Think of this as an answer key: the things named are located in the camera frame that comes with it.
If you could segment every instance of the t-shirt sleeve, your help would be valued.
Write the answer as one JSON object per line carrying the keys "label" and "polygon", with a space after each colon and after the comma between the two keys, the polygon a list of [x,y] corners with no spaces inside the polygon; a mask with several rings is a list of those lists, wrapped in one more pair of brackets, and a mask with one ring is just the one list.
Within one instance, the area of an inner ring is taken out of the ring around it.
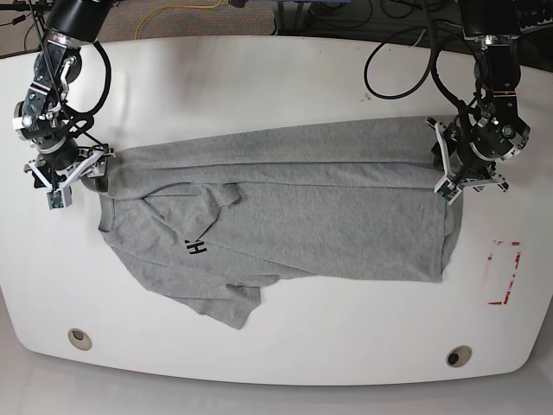
{"label": "t-shirt sleeve", "polygon": [[225,278],[204,271],[153,264],[118,249],[113,251],[146,290],[186,304],[234,329],[241,329],[261,303],[257,287],[231,285]]}

